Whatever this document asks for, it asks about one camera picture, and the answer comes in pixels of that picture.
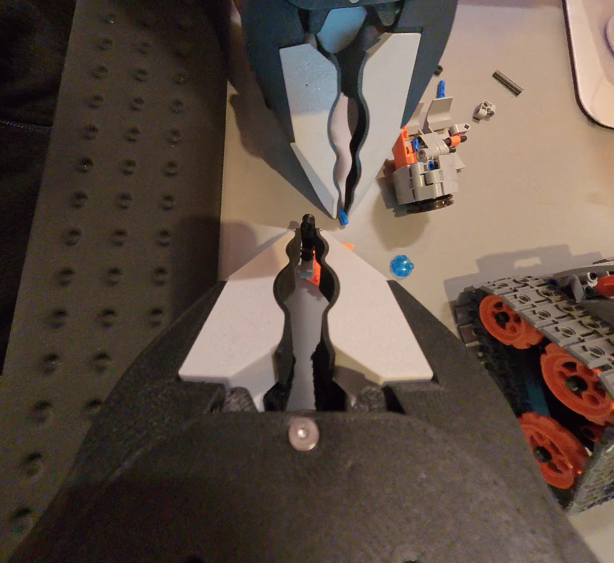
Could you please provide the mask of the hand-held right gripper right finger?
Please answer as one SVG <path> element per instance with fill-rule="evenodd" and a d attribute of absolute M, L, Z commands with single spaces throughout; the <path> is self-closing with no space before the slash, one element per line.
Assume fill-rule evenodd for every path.
<path fill-rule="evenodd" d="M 354 405 L 368 387 L 431 381 L 434 371 L 389 281 L 331 234 L 316 230 L 326 299 L 311 357 L 316 405 Z"/>

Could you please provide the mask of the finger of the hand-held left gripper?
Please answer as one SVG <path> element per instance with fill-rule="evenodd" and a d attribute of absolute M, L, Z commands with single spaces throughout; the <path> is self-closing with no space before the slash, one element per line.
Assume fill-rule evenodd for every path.
<path fill-rule="evenodd" d="M 420 41 L 420 33 L 361 31 L 338 53 L 338 185 L 348 216 L 400 134 Z"/>
<path fill-rule="evenodd" d="M 310 43 L 279 51 L 296 158 L 329 216 L 339 218 L 346 182 L 346 130 L 337 122 L 338 66 Z"/>

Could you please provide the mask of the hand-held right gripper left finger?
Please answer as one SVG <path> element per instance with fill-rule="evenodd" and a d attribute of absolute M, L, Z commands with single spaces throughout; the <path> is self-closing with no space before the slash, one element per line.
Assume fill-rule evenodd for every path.
<path fill-rule="evenodd" d="M 226 280 L 219 298 L 179 369 L 188 382 L 247 389 L 259 411 L 276 382 L 273 356 L 285 322 L 273 283 L 289 264 L 287 231 Z"/>

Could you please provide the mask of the black brick connector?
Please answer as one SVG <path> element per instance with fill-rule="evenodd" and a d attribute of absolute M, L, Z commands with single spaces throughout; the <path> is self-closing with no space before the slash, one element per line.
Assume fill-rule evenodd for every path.
<path fill-rule="evenodd" d="M 304 214 L 300 225 L 301 233 L 301 254 L 298 274 L 309 278 L 313 272 L 312 251 L 316 245 L 316 226 L 315 218 L 312 214 Z"/>

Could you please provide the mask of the orange curved brick piece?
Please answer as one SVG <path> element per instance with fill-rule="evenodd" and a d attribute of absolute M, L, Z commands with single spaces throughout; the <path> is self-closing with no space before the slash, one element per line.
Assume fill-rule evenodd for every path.
<path fill-rule="evenodd" d="M 350 251 L 354 250 L 354 245 L 352 243 L 343 243 L 343 245 L 348 248 Z M 302 277 L 302 275 L 299 273 L 299 276 L 302 277 L 302 279 L 307 279 L 309 282 L 311 282 L 312 284 L 314 284 L 315 286 L 319 287 L 320 285 L 320 274 L 321 274 L 321 266 L 320 263 L 318 262 L 317 258 L 316 258 L 316 252 L 315 249 L 312 251 L 312 265 L 313 265 L 313 272 L 311 277 L 306 278 L 306 277 Z"/>

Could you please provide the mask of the small grey orange brick assembly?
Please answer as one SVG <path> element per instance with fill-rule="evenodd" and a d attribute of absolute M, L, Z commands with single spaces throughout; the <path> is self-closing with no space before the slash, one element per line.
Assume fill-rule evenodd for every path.
<path fill-rule="evenodd" d="M 420 102 L 401 129 L 381 169 L 382 186 L 392 205 L 407 214 L 428 213 L 451 206 L 459 191 L 464 163 L 458 148 L 470 124 L 454 123 L 453 98 L 434 98 L 424 111 Z"/>

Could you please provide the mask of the black axle rod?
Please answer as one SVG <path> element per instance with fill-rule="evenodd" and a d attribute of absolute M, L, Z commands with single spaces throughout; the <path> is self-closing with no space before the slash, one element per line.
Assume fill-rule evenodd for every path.
<path fill-rule="evenodd" d="M 503 74 L 501 71 L 496 70 L 492 74 L 493 79 L 495 79 L 498 83 L 500 83 L 504 88 L 510 91 L 514 96 L 519 96 L 524 89 L 518 85 L 515 81 L 513 81 L 510 77 Z"/>

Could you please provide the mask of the grey orange tracked toy robot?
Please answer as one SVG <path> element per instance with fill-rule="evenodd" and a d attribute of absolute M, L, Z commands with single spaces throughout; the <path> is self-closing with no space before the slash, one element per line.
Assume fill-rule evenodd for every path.
<path fill-rule="evenodd" d="M 563 508 L 613 500 L 613 259 L 467 287 L 453 314 Z"/>

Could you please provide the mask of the black perforated board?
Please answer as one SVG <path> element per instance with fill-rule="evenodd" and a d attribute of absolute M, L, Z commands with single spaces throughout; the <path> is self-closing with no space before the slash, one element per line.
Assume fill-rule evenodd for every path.
<path fill-rule="evenodd" d="M 1 562 L 118 379 L 217 278 L 216 0 L 77 0 L 1 376 Z"/>

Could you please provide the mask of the white book stand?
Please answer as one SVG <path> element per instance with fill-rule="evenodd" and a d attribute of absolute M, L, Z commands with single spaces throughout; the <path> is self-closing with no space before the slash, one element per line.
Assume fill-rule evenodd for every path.
<path fill-rule="evenodd" d="M 580 108 L 613 129 L 613 0 L 563 0 Z"/>

